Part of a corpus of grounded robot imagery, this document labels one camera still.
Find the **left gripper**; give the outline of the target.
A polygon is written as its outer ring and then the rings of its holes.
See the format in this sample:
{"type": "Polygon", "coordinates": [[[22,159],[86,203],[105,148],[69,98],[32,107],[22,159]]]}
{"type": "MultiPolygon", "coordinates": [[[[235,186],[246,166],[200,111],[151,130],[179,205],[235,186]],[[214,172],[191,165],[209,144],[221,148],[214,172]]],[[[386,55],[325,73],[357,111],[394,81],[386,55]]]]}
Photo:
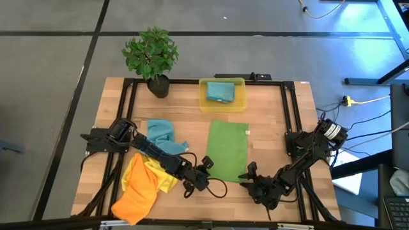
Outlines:
{"type": "Polygon", "coordinates": [[[201,165],[189,164],[184,174],[184,198],[189,198],[193,194],[195,189],[198,189],[198,191],[203,191],[206,187],[209,186],[210,182],[208,180],[211,177],[208,170],[212,167],[213,161],[209,156],[205,156],[202,159],[201,165]]]}

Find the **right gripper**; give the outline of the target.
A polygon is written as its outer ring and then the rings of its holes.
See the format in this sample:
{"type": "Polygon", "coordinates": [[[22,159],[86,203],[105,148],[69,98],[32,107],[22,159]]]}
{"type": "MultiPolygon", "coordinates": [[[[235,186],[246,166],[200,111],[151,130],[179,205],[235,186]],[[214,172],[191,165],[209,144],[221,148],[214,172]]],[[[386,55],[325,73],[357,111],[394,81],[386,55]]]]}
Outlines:
{"type": "Polygon", "coordinates": [[[248,165],[248,173],[239,175],[242,180],[252,180],[250,183],[240,183],[240,186],[248,189],[249,195],[256,204],[262,204],[267,210],[277,207],[281,198],[281,188],[274,177],[262,176],[256,173],[257,164],[251,162],[248,165]]]}

